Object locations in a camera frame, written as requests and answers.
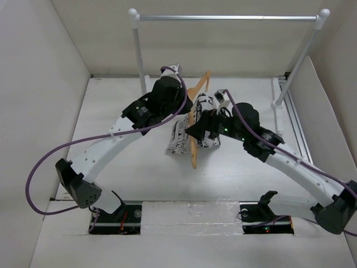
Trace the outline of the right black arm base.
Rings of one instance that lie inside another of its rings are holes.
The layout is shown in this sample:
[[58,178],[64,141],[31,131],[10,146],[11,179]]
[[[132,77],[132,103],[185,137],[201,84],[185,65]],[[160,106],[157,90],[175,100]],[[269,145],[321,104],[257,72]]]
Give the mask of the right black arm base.
[[237,218],[242,222],[244,235],[293,235],[294,229],[290,216],[276,216],[261,210],[258,202],[240,202]]

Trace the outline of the newspaper print trousers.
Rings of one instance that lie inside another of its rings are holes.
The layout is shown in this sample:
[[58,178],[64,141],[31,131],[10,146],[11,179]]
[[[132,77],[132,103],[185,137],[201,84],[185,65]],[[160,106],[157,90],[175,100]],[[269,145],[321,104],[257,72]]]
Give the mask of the newspaper print trousers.
[[221,145],[220,137],[209,138],[209,131],[204,131],[203,127],[198,125],[203,111],[216,109],[215,99],[212,94],[201,93],[197,96],[193,108],[194,122],[193,128],[187,133],[186,130],[191,128],[189,116],[175,122],[168,147],[165,150],[166,155],[182,155],[190,152],[190,137],[195,139],[195,145],[198,148],[212,148]]

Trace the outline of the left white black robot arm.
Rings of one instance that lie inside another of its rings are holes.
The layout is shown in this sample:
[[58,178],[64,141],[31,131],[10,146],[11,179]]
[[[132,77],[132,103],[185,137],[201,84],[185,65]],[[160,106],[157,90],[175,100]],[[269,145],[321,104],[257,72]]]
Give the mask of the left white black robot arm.
[[109,129],[108,137],[99,139],[77,157],[60,159],[55,164],[61,185],[79,208],[94,206],[103,210],[111,221],[121,220],[124,216],[121,199],[96,184],[97,176],[132,142],[168,122],[170,116],[188,111],[191,106],[178,72],[161,75],[151,92],[123,110]]

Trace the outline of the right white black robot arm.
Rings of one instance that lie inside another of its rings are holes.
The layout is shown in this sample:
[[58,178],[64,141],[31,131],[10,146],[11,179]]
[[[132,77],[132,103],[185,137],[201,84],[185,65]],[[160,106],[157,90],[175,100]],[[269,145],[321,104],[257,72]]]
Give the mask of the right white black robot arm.
[[186,133],[198,141],[219,135],[239,140],[250,156],[283,172],[310,193],[309,198],[301,198],[283,196],[275,190],[266,192],[255,207],[260,221],[293,216],[314,221],[339,235],[356,212],[356,182],[332,179],[299,159],[281,136],[260,126],[259,113],[248,103],[237,103],[229,116],[216,109],[204,110]]

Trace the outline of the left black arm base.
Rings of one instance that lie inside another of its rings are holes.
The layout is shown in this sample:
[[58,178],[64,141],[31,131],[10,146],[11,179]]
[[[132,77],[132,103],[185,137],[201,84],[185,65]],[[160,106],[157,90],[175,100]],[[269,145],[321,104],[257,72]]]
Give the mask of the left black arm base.
[[142,202],[127,202],[126,210],[120,219],[90,208],[91,219],[89,234],[91,235],[139,235],[141,233]]

